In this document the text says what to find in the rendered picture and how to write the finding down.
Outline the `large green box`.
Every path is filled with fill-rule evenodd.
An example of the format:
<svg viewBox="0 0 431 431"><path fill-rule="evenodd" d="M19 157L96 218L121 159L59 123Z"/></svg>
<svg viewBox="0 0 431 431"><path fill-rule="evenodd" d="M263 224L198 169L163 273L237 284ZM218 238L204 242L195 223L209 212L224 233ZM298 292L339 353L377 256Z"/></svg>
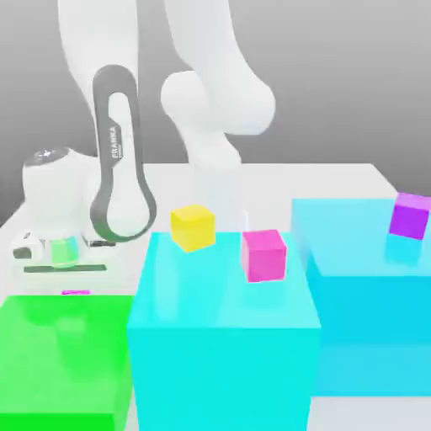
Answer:
<svg viewBox="0 0 431 431"><path fill-rule="evenodd" d="M9 296L0 306L0 431L125 431L131 303Z"/></svg>

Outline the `large sky blue box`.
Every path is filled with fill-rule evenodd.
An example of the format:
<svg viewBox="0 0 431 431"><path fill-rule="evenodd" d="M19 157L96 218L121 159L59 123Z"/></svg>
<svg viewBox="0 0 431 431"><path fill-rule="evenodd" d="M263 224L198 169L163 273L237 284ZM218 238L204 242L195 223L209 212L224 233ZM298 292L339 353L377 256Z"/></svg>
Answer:
<svg viewBox="0 0 431 431"><path fill-rule="evenodd" d="M431 396L431 223L390 234L391 199L295 199L290 231L322 325L318 396Z"/></svg>

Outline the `small yellow cube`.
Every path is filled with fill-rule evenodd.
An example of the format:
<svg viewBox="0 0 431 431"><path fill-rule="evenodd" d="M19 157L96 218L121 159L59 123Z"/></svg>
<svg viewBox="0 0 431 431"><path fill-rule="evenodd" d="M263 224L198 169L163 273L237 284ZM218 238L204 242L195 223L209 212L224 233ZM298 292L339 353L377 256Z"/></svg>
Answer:
<svg viewBox="0 0 431 431"><path fill-rule="evenodd" d="M170 213L171 237L186 253L209 247L216 241L214 214L203 205L187 205Z"/></svg>

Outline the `small pink cube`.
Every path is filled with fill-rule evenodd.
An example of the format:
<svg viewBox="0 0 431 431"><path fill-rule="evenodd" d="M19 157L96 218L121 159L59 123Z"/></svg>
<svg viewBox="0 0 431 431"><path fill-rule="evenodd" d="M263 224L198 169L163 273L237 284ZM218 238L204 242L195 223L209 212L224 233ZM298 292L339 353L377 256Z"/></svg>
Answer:
<svg viewBox="0 0 431 431"><path fill-rule="evenodd" d="M282 280L287 250L277 230L245 231L242 234L241 265L247 282Z"/></svg>

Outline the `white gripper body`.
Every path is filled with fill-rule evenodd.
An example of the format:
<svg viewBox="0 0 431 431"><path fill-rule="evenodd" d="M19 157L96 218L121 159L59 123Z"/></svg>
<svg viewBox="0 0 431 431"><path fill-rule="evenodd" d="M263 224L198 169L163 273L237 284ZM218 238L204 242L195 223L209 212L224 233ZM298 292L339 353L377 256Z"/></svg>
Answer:
<svg viewBox="0 0 431 431"><path fill-rule="evenodd" d="M91 290L109 276L104 264L78 264L71 267L25 265L15 270L15 290L20 292L62 292Z"/></svg>

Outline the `small purple cube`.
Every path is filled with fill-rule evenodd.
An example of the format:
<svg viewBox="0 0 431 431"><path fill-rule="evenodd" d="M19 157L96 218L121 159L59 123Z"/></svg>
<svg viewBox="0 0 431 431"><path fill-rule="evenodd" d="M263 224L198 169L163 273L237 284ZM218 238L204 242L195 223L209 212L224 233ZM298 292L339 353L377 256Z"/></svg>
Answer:
<svg viewBox="0 0 431 431"><path fill-rule="evenodd" d="M391 217L389 233L422 241L431 212L431 197L399 193Z"/></svg>

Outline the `large turquoise box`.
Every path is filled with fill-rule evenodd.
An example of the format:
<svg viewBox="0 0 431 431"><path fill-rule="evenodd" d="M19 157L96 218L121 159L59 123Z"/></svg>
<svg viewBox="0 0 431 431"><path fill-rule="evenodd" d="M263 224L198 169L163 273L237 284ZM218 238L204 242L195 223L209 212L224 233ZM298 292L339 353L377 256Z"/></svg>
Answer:
<svg viewBox="0 0 431 431"><path fill-rule="evenodd" d="M139 431L306 431L321 325L293 237L281 281L247 282L241 237L151 235L127 340Z"/></svg>

